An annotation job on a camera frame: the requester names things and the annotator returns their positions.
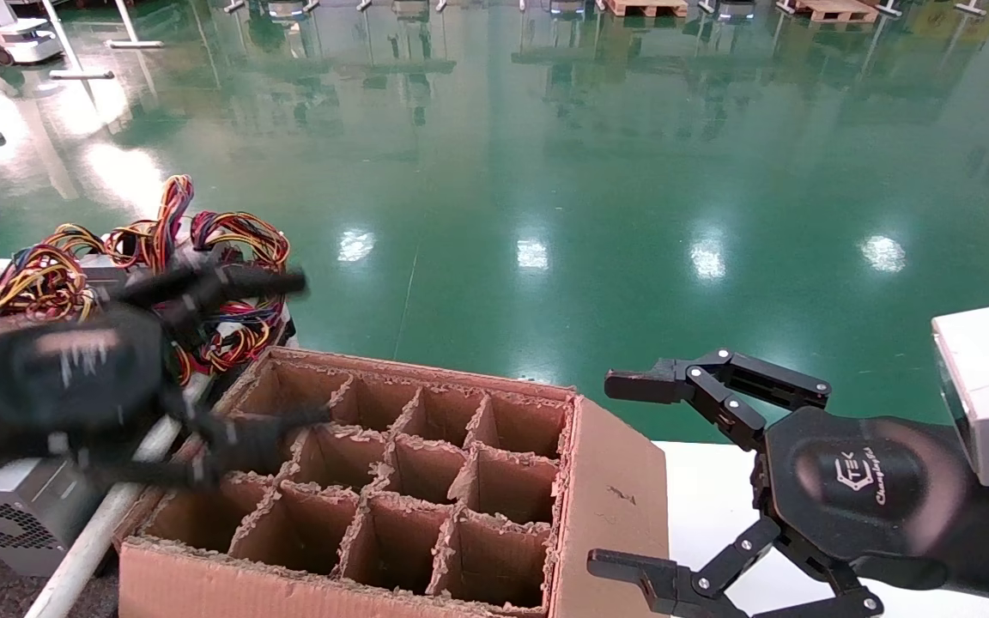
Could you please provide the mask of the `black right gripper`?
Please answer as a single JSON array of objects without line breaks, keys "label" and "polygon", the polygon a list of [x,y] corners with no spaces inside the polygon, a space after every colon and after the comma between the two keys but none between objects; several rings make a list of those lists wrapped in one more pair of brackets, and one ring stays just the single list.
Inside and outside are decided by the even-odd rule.
[{"label": "black right gripper", "polygon": [[[859,576],[916,591],[949,585],[942,545],[969,494],[969,466],[951,427],[830,415],[819,410],[829,382],[726,348],[693,360],[663,357],[647,371],[611,369],[604,394],[689,404],[733,445],[760,452],[755,502],[774,519],[758,519],[701,570],[589,552],[590,575],[636,585],[653,613],[745,617],[727,591],[772,550],[798,560],[833,595],[766,617],[880,617],[882,599]],[[792,413],[769,426],[743,397]]]}]

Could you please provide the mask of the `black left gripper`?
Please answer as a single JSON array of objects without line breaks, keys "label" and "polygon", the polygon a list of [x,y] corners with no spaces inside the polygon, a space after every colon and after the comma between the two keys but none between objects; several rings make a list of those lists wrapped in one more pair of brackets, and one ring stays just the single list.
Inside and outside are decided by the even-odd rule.
[{"label": "black left gripper", "polygon": [[111,451],[140,439],[173,394],[160,321],[169,332],[195,332],[230,301],[287,296],[306,286],[301,270],[180,266],[115,294],[117,304],[141,310],[113,308],[83,322],[0,332],[0,464],[86,454],[89,474],[100,482],[177,489],[212,489],[232,472],[280,464],[290,435],[332,420],[326,404],[224,418],[181,403],[162,419],[201,439],[204,454],[118,460]]}]

